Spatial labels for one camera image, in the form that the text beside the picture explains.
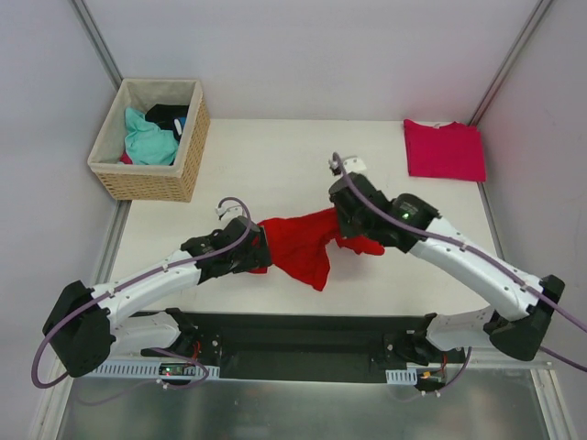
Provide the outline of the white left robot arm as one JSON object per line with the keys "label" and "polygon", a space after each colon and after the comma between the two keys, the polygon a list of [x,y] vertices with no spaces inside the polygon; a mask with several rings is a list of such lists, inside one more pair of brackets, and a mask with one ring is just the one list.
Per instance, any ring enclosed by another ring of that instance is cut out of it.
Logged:
{"label": "white left robot arm", "polygon": [[119,281],[67,285],[42,332],[66,372],[80,378],[113,355],[166,349],[189,357],[197,332],[177,307],[145,315],[144,310],[176,292],[211,279],[266,269],[271,255],[265,230],[243,216],[222,229],[182,243],[163,261]]}

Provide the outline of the magenta t shirt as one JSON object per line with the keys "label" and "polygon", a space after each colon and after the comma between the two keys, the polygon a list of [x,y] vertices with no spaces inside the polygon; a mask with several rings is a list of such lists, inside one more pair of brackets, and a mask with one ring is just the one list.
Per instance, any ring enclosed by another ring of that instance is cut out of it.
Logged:
{"label": "magenta t shirt", "polygon": [[475,126],[458,122],[426,126],[410,119],[403,126],[411,177],[486,181],[482,136]]}

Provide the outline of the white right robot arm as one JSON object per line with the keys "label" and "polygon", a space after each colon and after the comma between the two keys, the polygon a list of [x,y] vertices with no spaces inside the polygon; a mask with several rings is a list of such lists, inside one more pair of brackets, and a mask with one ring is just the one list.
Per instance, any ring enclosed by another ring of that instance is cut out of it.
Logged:
{"label": "white right robot arm", "polygon": [[565,288],[561,279],[540,279],[486,255],[429,203],[411,193],[389,200],[360,173],[338,179],[328,196],[344,237],[365,237],[422,259],[488,304],[425,315],[413,333],[394,343],[398,357],[425,366],[455,348],[493,347],[519,361],[535,358]]}

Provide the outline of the red t shirt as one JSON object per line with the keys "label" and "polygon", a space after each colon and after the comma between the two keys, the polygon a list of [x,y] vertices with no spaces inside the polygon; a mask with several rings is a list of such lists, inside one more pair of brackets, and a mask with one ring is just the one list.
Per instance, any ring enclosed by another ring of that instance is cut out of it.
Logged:
{"label": "red t shirt", "polygon": [[272,265],[318,292],[327,285],[330,242],[357,255],[382,256],[385,252],[381,244],[365,236],[344,237],[334,208],[298,217],[269,218],[259,222],[259,227],[264,229]]}

